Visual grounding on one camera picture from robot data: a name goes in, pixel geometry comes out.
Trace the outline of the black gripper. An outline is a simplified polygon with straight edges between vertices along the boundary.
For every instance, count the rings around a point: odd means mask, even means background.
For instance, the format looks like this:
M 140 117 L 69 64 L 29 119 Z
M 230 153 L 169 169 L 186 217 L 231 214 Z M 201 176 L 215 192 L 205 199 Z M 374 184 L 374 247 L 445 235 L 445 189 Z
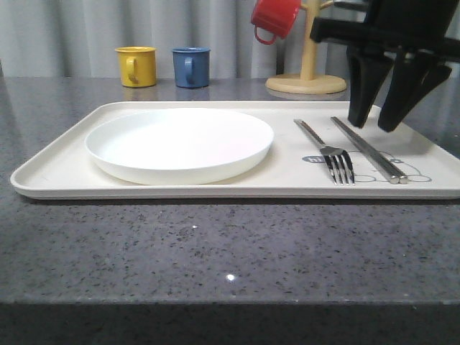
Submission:
M 315 18 L 310 38 L 348 46 L 349 122 L 365 125 L 370 109 L 393 68 L 378 127 L 396 129 L 411 109 L 449 78 L 444 61 L 459 61 L 459 41 L 446 32 L 458 1 L 335 1 L 334 5 L 365 13 L 362 22 Z M 395 65 L 385 51 L 400 51 Z

